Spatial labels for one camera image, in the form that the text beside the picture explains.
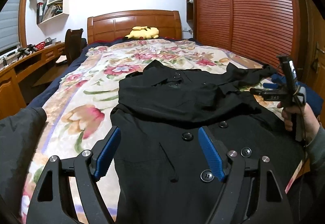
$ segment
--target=wooden desk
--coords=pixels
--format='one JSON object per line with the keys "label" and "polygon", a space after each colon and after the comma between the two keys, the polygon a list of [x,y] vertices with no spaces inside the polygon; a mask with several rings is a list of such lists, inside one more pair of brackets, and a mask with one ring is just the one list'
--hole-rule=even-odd
{"label": "wooden desk", "polygon": [[42,84],[51,83],[58,76],[62,75],[67,68],[68,68],[68,64],[60,65],[60,66],[54,65],[49,70],[47,70],[45,72],[45,74],[42,75],[41,78],[37,80],[37,82],[34,83],[33,87],[36,87],[36,86],[39,86]]}
{"label": "wooden desk", "polygon": [[64,43],[59,43],[28,55],[0,70],[0,119],[14,115],[26,107],[18,83],[38,68],[61,56],[63,51]]}

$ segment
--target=bed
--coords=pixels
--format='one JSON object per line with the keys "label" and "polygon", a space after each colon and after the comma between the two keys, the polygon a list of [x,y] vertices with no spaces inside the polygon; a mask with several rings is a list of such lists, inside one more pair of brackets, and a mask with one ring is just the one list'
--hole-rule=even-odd
{"label": "bed", "polygon": [[[121,38],[134,26],[157,27],[162,38],[131,41]],[[127,74],[142,71],[155,59],[169,67],[199,68],[215,74],[224,73],[229,62],[239,68],[261,67],[227,50],[200,46],[192,39],[181,40],[178,11],[139,10],[90,17],[87,31],[90,45],[80,58],[31,102],[33,106],[42,105],[48,118],[25,181],[21,203],[24,223],[31,196],[49,157],[75,157],[106,136],[112,126],[109,114],[118,103],[119,80]],[[262,80],[256,87],[261,88],[264,82],[270,81]],[[281,117],[276,102],[265,102],[258,96],[256,99]],[[78,218],[87,223],[74,178],[70,178],[70,185]],[[97,185],[115,219],[120,187],[114,162]]]}

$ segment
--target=wooden cabinet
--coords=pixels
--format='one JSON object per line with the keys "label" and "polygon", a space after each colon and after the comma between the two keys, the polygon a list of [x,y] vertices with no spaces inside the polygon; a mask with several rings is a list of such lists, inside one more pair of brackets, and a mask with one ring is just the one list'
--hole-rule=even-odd
{"label": "wooden cabinet", "polygon": [[277,67],[299,50],[294,15],[292,0],[194,0],[194,38]]}
{"label": "wooden cabinet", "polygon": [[0,119],[16,114],[26,103],[12,69],[0,76]]}

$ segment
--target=wooden door frame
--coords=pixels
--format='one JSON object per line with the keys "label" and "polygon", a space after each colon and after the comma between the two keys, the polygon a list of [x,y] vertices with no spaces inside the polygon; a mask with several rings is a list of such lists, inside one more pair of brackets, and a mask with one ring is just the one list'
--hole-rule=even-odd
{"label": "wooden door frame", "polygon": [[18,36],[19,42],[22,47],[27,47],[26,40],[26,2],[27,0],[19,1],[19,12],[18,12]]}
{"label": "wooden door frame", "polygon": [[290,56],[294,61],[298,80],[304,82],[306,54],[308,49],[308,13],[306,0],[291,0],[294,17],[292,49]]}

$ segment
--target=gray sleeve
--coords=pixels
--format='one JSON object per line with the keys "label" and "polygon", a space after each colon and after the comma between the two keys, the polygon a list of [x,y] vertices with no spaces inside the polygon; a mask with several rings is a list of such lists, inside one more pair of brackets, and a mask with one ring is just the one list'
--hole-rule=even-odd
{"label": "gray sleeve", "polygon": [[311,171],[325,171],[325,130],[320,126],[315,138],[306,146]]}
{"label": "gray sleeve", "polygon": [[318,196],[325,183],[325,130],[320,126],[315,138],[306,146],[310,159],[310,170]]}

